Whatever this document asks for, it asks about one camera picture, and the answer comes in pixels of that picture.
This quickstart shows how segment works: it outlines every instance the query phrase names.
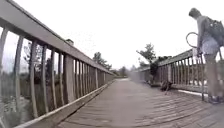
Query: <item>wooden deck floor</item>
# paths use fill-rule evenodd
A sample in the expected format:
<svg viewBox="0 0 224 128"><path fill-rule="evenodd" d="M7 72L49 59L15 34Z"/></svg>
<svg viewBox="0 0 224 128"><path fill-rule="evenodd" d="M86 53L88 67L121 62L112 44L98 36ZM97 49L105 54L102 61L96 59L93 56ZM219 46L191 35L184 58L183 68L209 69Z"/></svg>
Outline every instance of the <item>wooden deck floor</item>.
<svg viewBox="0 0 224 128"><path fill-rule="evenodd" d="M200 97L118 80L59 128L224 128L224 105Z"/></svg>

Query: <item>person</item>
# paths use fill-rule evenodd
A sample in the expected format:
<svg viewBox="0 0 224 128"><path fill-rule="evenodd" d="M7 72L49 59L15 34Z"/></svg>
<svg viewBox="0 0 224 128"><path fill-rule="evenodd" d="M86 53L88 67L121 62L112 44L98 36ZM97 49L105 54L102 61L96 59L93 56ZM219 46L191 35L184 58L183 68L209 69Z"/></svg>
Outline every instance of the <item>person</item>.
<svg viewBox="0 0 224 128"><path fill-rule="evenodd" d="M223 99L223 92L219 84L215 60L220 46L211 34L205 30L206 22L209 22L207 16L203 16L196 8L190 10L189 16L195 19L198 25L197 56L202 52L206 62L205 75L208 85L208 101L213 104L220 103Z"/></svg>

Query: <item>green tree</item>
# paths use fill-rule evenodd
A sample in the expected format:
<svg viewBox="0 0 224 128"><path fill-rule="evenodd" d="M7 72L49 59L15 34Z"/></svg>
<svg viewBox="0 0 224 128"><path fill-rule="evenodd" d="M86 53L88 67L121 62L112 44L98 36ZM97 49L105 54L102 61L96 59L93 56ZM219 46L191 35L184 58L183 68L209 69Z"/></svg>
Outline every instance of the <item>green tree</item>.
<svg viewBox="0 0 224 128"><path fill-rule="evenodd" d="M102 58L102 55L100 52L96 52L94 54L94 57L93 57L93 61L95 61L96 63L102 65L103 67L105 67L106 69L110 70L112 65L110 64L107 64L107 61L105 59Z"/></svg>
<svg viewBox="0 0 224 128"><path fill-rule="evenodd" d="M143 56L149 64L152 63L152 61L156 58L154 46L150 44L146 44L145 50L137 51L141 56Z"/></svg>
<svg viewBox="0 0 224 128"><path fill-rule="evenodd" d="M127 76L127 69L125 66L123 66L121 69L119 69L119 74L122 77L126 77Z"/></svg>

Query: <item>tree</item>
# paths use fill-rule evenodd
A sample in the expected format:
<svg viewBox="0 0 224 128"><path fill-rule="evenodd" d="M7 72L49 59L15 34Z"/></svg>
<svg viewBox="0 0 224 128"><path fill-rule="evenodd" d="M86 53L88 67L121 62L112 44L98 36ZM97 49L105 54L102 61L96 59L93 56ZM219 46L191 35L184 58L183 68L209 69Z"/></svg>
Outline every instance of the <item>tree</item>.
<svg viewBox="0 0 224 128"><path fill-rule="evenodd" d="M111 67L112 67L112 65L107 64L107 61L102 58L102 55L101 55L100 52L96 52L94 54L93 61L95 61L96 63L102 65L103 67L105 67L108 70L110 70Z"/></svg>
<svg viewBox="0 0 224 128"><path fill-rule="evenodd" d="M150 44L146 44L145 50L137 51L141 56L143 56L149 64L156 58L154 52L154 46Z"/></svg>
<svg viewBox="0 0 224 128"><path fill-rule="evenodd" d="M28 46L24 46L24 51L25 51L25 54L26 54L26 56L24 56L24 60L29 65L29 69L30 69L30 58L31 58L31 46L32 46L31 42L28 42ZM40 71L41 70L42 50L43 50L43 47L40 46L40 45L37 45L36 51L35 51L36 56L34 58L34 70L35 71Z"/></svg>
<svg viewBox="0 0 224 128"><path fill-rule="evenodd" d="M126 69L126 67L123 66L121 69L119 69L119 74L122 77L126 77L127 76L127 69Z"/></svg>

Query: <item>railing post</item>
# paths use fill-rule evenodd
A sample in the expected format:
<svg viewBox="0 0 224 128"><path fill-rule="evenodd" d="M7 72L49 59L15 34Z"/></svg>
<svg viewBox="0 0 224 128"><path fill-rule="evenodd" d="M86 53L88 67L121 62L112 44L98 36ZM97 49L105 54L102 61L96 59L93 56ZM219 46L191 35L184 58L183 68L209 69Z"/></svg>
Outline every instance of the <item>railing post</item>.
<svg viewBox="0 0 224 128"><path fill-rule="evenodd" d="M65 55L65 86L67 91L68 103L74 101L74 89L73 89L73 71L74 71L74 60L71 56Z"/></svg>
<svg viewBox="0 0 224 128"><path fill-rule="evenodd" d="M106 84L106 76L105 76L105 72L103 72L103 84Z"/></svg>
<svg viewBox="0 0 224 128"><path fill-rule="evenodd" d="M168 68L168 81L172 81L172 66L171 64L167 65Z"/></svg>
<svg viewBox="0 0 224 128"><path fill-rule="evenodd" d="M96 88L99 88L99 83L98 83L98 73L97 73L97 69L95 69L95 76L96 76Z"/></svg>

